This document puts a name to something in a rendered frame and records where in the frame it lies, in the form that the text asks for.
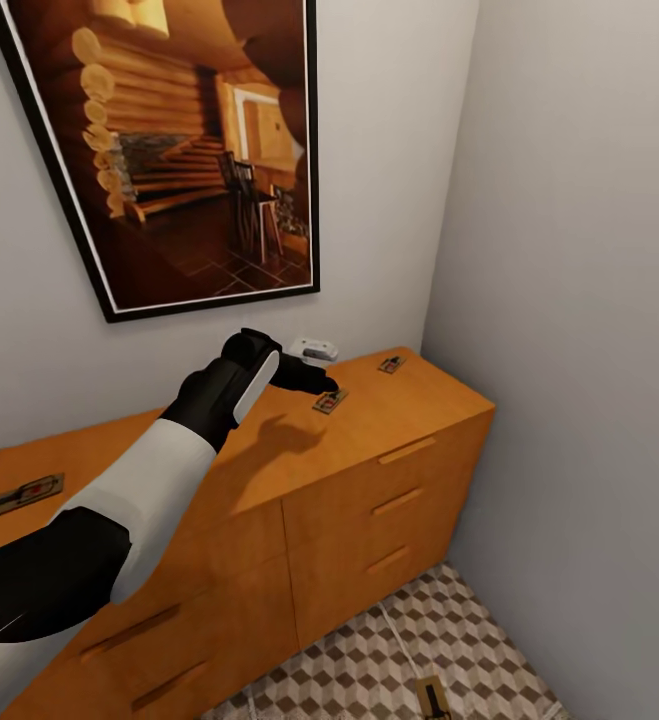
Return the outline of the mousetrap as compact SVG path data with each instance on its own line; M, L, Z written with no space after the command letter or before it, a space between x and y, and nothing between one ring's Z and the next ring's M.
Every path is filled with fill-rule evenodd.
M329 415L347 395L348 391L340 388L338 392L325 392L312 408Z
M386 359L379 367L378 369L380 371L384 371L386 373L394 373L402 363L404 363L406 360L404 357L399 357L398 355L390 355L388 359Z
M0 494L0 516L11 513L54 495L64 488L64 472L42 477L17 489Z
M453 720L439 675L414 681L424 720Z

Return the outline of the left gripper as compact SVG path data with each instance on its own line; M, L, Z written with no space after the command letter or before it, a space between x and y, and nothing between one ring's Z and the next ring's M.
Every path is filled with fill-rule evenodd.
M289 354L287 354L289 356ZM291 358L291 356L289 356ZM315 367L305 364L302 360L291 358L293 371L289 380L279 385L283 389L292 391L305 391L314 395L321 395L325 392L338 392L339 386L334 379L326 377L326 370L323 367Z

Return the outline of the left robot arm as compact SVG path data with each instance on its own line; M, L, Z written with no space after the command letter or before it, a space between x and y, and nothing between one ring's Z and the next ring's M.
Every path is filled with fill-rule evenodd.
M48 525L0 548L0 715L105 604L137 593L161 561L228 433L267 384L338 392L308 357L338 360L327 341L298 337L288 353L243 328L221 358Z

